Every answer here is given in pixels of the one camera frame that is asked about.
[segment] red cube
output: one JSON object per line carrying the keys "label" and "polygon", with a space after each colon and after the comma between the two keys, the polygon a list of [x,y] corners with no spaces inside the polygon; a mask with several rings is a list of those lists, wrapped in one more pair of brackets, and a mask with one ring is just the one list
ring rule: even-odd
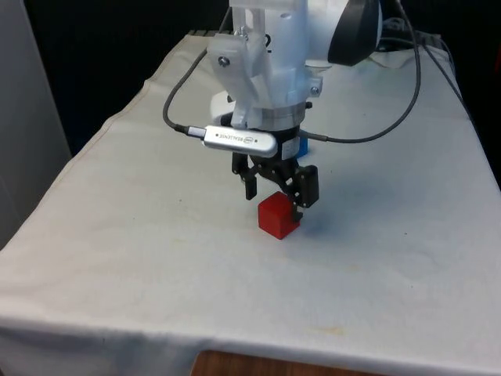
{"label": "red cube", "polygon": [[300,225],[292,220],[292,210],[293,204],[285,194],[273,194],[259,204],[259,228],[282,240]]}

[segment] gray cable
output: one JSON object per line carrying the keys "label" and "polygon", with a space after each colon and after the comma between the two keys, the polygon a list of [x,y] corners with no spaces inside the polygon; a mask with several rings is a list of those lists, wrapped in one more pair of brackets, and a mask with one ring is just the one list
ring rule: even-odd
{"label": "gray cable", "polygon": [[[413,43],[411,41],[408,41],[406,39],[401,39],[401,38],[382,38],[382,41],[390,41],[390,42],[398,42],[398,43],[403,43],[407,45],[412,45]],[[454,82],[452,82],[452,79],[449,77],[447,72],[445,71],[444,67],[438,62],[437,58],[433,55],[433,52],[430,50],[430,48],[426,44],[422,44],[424,50],[427,52],[428,56],[431,58],[431,60],[434,62],[434,64],[438,67],[438,69],[441,71],[441,73],[444,75],[445,79],[447,80],[447,83],[451,87],[451,89],[454,91],[454,94],[456,94],[457,98],[460,100],[461,105],[463,105],[464,110],[467,112],[467,115],[470,119],[470,121],[474,124],[473,117],[471,116],[470,111],[468,110],[468,107],[466,103],[464,102],[463,97],[461,96],[460,91],[457,89],[457,87],[454,85]]]}
{"label": "gray cable", "polygon": [[[219,27],[218,33],[222,33],[225,30],[225,25],[228,22],[229,16],[231,15],[231,7],[226,10],[225,17],[223,18],[221,22],[221,26]],[[189,126],[188,125],[180,125],[174,123],[170,118],[169,118],[169,108],[171,107],[172,101],[174,100],[176,94],[178,93],[179,89],[185,84],[186,81],[188,81],[189,76],[192,75],[192,73],[196,70],[196,67],[198,67],[198,64],[204,59],[204,57],[207,55],[207,49],[204,49],[200,55],[193,61],[191,67],[188,69],[188,71],[185,73],[184,76],[179,80],[179,82],[174,86],[172,89],[171,93],[169,94],[169,97],[165,101],[164,104],[164,121],[165,123],[174,129],[176,132],[181,132],[186,135],[188,135],[189,132]]]}
{"label": "gray cable", "polygon": [[423,44],[423,48],[427,52],[427,54],[429,55],[429,57],[433,60],[433,62],[435,63],[435,65],[438,67],[438,69],[441,71],[441,73],[444,75],[445,80],[447,80],[447,83],[449,84],[449,86],[451,87],[451,89],[454,91],[454,94],[456,94],[457,99],[460,100],[461,105],[463,105],[464,110],[467,112],[467,115],[468,115],[471,123],[474,125],[475,123],[474,123],[474,120],[473,120],[473,116],[471,116],[471,112],[468,110],[467,104],[464,102],[464,99],[461,96],[460,91],[454,85],[454,82],[452,82],[451,78],[449,77],[449,75],[445,71],[444,67],[438,62],[437,58],[433,55],[433,53],[428,48],[428,46],[425,45],[425,44]]}
{"label": "gray cable", "polygon": [[402,4],[400,0],[395,0],[396,5],[398,7],[398,10],[400,11],[402,18],[405,20],[407,23],[407,27],[409,28],[409,33],[411,34],[411,37],[413,39],[413,48],[414,48],[414,56],[416,58],[416,87],[414,89],[414,95],[407,106],[407,109],[405,112],[402,114],[402,116],[391,126],[383,130],[382,132],[377,133],[374,136],[370,137],[365,137],[363,139],[335,139],[334,137],[329,137],[325,135],[318,135],[316,133],[310,133],[306,131],[301,131],[301,136],[305,137],[307,139],[314,139],[316,141],[323,141],[326,143],[344,143],[344,144],[359,144],[359,143],[369,143],[371,141],[374,141],[376,139],[380,139],[381,137],[386,136],[388,133],[392,132],[395,130],[411,113],[413,110],[414,106],[416,105],[417,98],[419,97],[420,90],[421,90],[421,58],[420,58],[420,51],[419,51],[419,46],[417,44],[417,37],[416,37],[416,32],[414,31],[413,25],[410,23],[409,18],[407,17],[407,13],[405,13],[405,10],[402,7]]}

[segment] black curtain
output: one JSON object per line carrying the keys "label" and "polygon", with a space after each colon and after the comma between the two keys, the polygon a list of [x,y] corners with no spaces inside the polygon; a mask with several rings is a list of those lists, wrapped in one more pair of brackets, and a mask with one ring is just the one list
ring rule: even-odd
{"label": "black curtain", "polygon": [[[402,4],[416,28],[442,34],[449,44],[460,88],[499,176],[494,137],[500,123],[499,80],[494,69],[501,2],[402,0]],[[131,100],[189,30],[217,29],[227,5],[227,0],[26,0],[73,153]],[[385,17],[398,15],[394,0],[383,0],[382,6]]]}

